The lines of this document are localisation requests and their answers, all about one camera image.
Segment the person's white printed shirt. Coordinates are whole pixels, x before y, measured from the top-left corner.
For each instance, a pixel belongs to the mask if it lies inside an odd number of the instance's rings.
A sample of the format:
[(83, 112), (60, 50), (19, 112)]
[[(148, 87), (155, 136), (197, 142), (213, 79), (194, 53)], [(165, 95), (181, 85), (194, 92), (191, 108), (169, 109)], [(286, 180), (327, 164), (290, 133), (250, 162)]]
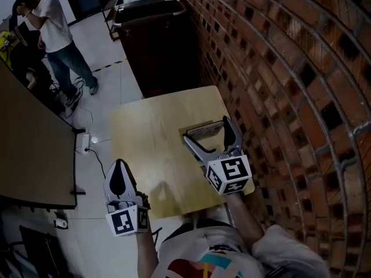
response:
[(235, 228), (213, 226), (164, 241), (158, 254), (151, 278), (265, 278), (278, 269), (282, 278), (330, 278), (324, 260), (279, 225), (251, 250)]

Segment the black office chair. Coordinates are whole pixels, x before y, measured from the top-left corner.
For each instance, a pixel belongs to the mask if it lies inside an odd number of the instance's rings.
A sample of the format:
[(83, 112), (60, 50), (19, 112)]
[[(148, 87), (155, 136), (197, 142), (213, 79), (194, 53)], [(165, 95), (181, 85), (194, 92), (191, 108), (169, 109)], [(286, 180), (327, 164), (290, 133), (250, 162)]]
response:
[(37, 52), (22, 43), (15, 45), (10, 53), (11, 67), (16, 78), (45, 106), (59, 115), (64, 105), (56, 100), (51, 90), (52, 76)]

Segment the grey object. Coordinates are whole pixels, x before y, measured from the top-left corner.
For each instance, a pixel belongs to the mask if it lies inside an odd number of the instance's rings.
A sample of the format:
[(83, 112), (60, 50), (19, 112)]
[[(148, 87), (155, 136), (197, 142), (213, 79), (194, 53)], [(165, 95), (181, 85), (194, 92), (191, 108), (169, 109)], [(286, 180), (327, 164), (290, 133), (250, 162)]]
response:
[(219, 133), (223, 129), (223, 125), (224, 123), (221, 120), (216, 122), (209, 120), (193, 126), (180, 128), (180, 141), (182, 144), (185, 144), (183, 135), (186, 134), (202, 145), (211, 144), (213, 142), (218, 144), (221, 137)]

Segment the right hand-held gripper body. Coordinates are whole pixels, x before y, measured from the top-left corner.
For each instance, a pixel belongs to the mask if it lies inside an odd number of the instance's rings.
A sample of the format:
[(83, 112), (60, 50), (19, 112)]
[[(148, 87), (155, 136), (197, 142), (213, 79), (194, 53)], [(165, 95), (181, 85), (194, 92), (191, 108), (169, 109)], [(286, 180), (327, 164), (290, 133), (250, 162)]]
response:
[(205, 178), (219, 195), (242, 192), (252, 182), (248, 157), (240, 148), (223, 153), (215, 149), (200, 151), (198, 159), (202, 162)]

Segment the dark wooden cabinet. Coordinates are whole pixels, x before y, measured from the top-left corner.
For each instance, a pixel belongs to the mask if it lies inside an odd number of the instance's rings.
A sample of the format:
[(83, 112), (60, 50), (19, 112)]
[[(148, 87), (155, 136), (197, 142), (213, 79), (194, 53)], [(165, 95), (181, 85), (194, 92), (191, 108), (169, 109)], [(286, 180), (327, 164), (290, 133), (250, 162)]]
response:
[(144, 98), (198, 87), (197, 38), (182, 2), (124, 8), (113, 23)]

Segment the person's right forearm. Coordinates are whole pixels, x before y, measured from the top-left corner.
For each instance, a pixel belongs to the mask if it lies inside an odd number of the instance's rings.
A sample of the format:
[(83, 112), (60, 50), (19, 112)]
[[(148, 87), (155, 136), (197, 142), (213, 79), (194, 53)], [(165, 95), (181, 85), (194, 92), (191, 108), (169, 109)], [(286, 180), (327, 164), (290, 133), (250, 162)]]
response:
[(264, 236), (262, 227), (250, 212), (240, 194), (231, 193), (225, 195), (225, 199), (232, 220), (245, 246), (251, 250), (253, 245)]

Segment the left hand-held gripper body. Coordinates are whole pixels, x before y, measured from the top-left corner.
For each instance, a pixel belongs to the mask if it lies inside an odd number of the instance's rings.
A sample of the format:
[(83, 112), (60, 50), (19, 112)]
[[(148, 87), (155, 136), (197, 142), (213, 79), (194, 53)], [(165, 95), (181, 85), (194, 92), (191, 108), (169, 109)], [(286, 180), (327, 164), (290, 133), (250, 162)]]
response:
[(138, 196), (107, 200), (106, 220), (114, 236), (130, 236), (149, 230), (148, 211)]

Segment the person's left hand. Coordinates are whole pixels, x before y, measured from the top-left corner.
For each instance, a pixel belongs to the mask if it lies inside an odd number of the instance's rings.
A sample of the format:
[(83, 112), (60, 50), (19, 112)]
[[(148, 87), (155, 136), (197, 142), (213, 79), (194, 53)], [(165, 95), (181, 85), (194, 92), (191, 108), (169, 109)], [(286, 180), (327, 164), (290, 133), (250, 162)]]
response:
[(148, 196), (145, 193), (142, 193), (140, 191), (136, 192), (136, 196), (141, 198), (141, 206), (145, 207), (147, 210), (151, 209), (150, 203), (148, 201)]

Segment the person's left forearm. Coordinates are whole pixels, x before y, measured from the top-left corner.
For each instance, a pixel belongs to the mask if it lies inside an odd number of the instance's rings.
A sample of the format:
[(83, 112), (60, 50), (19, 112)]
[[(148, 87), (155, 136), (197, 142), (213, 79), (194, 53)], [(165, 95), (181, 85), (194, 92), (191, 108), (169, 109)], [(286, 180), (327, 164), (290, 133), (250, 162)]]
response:
[(151, 278), (158, 266), (158, 256), (151, 230), (136, 235), (138, 278)]

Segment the brown partition board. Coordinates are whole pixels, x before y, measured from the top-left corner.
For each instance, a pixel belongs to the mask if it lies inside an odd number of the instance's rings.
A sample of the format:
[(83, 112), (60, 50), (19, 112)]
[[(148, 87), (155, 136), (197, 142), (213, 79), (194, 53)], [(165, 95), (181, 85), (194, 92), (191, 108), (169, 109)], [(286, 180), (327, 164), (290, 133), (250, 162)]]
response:
[(80, 132), (42, 104), (0, 59), (0, 203), (76, 208)]

